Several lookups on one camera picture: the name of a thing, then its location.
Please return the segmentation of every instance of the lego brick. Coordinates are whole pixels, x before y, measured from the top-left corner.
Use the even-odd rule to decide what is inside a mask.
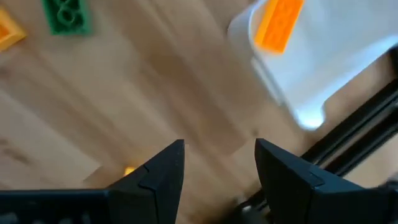
[[[304,0],[270,0],[255,36],[255,43],[266,50],[283,53]]]
[[[125,170],[124,170],[124,176],[127,176],[127,175],[129,175],[131,172],[133,172],[135,170],[135,168],[134,167],[127,167]]]
[[[0,7],[0,51],[8,49],[24,37],[25,32],[11,19],[7,11]]]
[[[90,34],[91,21],[84,0],[42,0],[54,35]]]

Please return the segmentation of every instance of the white container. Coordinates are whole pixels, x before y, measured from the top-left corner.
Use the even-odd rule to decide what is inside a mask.
[[[322,125],[331,95],[398,43],[398,0],[306,0],[285,52],[272,54],[253,42],[266,2],[234,18],[228,37],[306,130]]]

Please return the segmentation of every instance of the green lego brick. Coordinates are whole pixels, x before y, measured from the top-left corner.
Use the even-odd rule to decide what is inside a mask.
[[[88,6],[84,0],[42,0],[54,35],[90,34]]]

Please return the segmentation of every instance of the wooden floor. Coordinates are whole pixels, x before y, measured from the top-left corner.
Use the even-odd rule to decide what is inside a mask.
[[[0,2],[29,35],[0,54],[3,189],[104,187],[184,138],[177,223],[208,223],[259,188],[255,138],[302,154],[391,80],[384,57],[306,133],[226,40],[250,0],[90,0],[89,37],[51,36],[40,1]],[[348,178],[367,186],[387,178],[398,169],[394,141]]]

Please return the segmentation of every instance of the orange lego brick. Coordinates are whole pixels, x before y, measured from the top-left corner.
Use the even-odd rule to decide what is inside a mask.
[[[0,51],[26,37],[25,32],[11,19],[7,11],[0,7]]]
[[[254,42],[275,53],[283,53],[299,18],[304,0],[269,0]]]

